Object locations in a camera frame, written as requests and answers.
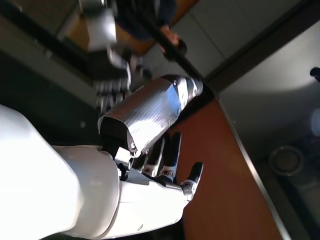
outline dark jacket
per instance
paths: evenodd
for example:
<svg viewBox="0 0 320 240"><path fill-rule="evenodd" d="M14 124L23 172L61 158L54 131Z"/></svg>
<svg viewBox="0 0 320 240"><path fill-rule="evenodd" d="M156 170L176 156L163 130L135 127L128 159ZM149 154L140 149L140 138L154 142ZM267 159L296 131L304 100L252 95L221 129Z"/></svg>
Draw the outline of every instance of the dark jacket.
<svg viewBox="0 0 320 240"><path fill-rule="evenodd" d="M144 30L137 20L137 15L132 6L132 1L148 12L154 18L155 23L162 27L164 25L171 26L172 19L177 11L176 0L160 0L158 13L155 11L155 4L153 0L117 0L118 16L116 21L122 29L128 32L134 38L147 41L151 36Z"/></svg>

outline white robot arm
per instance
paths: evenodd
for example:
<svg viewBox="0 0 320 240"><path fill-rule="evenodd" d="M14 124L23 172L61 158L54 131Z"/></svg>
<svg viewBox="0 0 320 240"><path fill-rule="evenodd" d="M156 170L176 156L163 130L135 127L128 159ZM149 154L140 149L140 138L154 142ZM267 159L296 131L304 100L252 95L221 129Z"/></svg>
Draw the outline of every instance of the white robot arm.
<svg viewBox="0 0 320 240"><path fill-rule="evenodd" d="M103 146L50 146L22 114L0 105L0 235L111 239L177 222L203 169L196 163L185 182L173 183L181 135L172 137L160 176L131 166L201 92L188 77L152 81L99 119Z"/></svg>

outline wooden table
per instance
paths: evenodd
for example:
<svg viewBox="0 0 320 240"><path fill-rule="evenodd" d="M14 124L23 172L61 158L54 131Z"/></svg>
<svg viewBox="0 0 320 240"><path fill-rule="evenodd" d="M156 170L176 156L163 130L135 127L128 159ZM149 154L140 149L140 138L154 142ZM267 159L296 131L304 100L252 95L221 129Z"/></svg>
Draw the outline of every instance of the wooden table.
<svg viewBox="0 0 320 240"><path fill-rule="evenodd" d="M246 153L237 144L217 100L173 131L182 133L179 183L188 177L195 162L204 163L195 197L184 210L186 240L280 240L286 237L286 230L280 234L263 189L258 187L261 182L257 184L257 179L260 179L254 169L250 170L244 157Z"/></svg>

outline silver robotic hand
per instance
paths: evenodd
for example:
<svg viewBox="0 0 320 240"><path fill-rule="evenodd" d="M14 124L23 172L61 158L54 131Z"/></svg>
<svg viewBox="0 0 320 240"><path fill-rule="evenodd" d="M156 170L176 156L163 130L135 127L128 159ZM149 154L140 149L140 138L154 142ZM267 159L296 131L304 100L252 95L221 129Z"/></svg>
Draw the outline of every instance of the silver robotic hand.
<svg viewBox="0 0 320 240"><path fill-rule="evenodd" d="M103 150L111 154L126 180L133 159L149 151L203 91L199 80L165 75L149 82L114 106L98 121Z"/></svg>

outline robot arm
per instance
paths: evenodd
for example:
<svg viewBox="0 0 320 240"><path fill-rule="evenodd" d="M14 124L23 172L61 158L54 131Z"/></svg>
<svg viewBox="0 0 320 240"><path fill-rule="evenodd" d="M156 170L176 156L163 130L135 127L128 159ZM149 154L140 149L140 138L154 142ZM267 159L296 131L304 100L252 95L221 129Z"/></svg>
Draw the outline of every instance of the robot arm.
<svg viewBox="0 0 320 240"><path fill-rule="evenodd" d="M130 90L131 71L128 61L110 50L113 38L104 51L94 47L100 45L95 40L99 34L91 30L104 26L99 23L106 15L101 17L88 26L89 72L99 80L97 106L103 115L98 129L103 146L50 146L22 114L0 105L4 239L17 239L13 235L17 230L26 240L55 233L98 240L148 232L176 223L195 195L203 164L195 163L188 179L175 184L182 136L172 136L170 154L159 174L165 143L157 142L202 93L202 82L166 75L120 99ZM111 108L104 97L118 99L117 104ZM133 169L134 160L154 144L143 173Z"/></svg>

